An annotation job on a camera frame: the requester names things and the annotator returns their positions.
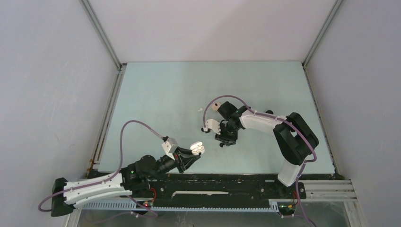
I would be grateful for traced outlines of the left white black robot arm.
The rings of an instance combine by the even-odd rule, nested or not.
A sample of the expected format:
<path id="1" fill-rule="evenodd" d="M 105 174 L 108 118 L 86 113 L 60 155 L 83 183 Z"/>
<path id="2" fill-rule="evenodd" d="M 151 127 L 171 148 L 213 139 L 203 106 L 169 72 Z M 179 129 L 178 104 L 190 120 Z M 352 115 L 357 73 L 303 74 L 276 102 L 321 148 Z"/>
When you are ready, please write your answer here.
<path id="1" fill-rule="evenodd" d="M 145 155 L 118 172 L 101 177 L 75 182 L 58 178 L 52 189 L 55 196 L 51 199 L 51 216 L 68 215 L 76 208 L 101 199 L 133 195 L 144 197 L 149 192 L 150 180 L 155 180 L 175 168 L 183 173 L 204 152 L 203 145 L 192 146 L 190 149 L 176 147 L 170 155 L 164 155 L 160 159 Z"/>

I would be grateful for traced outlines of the white earbud charging case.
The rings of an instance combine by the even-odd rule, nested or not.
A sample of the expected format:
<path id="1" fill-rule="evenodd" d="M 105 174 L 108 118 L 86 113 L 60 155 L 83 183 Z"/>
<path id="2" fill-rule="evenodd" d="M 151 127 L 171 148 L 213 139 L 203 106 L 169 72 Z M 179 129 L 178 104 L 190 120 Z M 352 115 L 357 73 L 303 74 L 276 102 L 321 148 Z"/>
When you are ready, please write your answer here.
<path id="1" fill-rule="evenodd" d="M 205 147 L 201 141 L 191 144 L 190 150 L 193 155 L 202 155 L 205 153 Z"/>

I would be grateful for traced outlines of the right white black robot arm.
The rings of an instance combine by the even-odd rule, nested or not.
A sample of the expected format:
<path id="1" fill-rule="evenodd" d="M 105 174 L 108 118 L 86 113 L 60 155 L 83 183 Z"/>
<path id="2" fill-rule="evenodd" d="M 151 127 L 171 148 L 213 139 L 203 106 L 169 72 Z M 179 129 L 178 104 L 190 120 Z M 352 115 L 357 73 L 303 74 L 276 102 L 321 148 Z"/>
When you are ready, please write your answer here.
<path id="1" fill-rule="evenodd" d="M 236 108 L 228 101 L 214 103 L 212 108 L 223 117 L 215 135 L 221 147 L 236 144 L 239 130 L 273 133 L 284 157 L 275 192 L 282 198 L 291 195 L 294 191 L 293 184 L 303 169 L 306 158 L 319 144 L 318 138 L 303 117 L 295 112 L 288 116 L 277 116 L 272 112 L 259 113 L 246 106 Z"/>

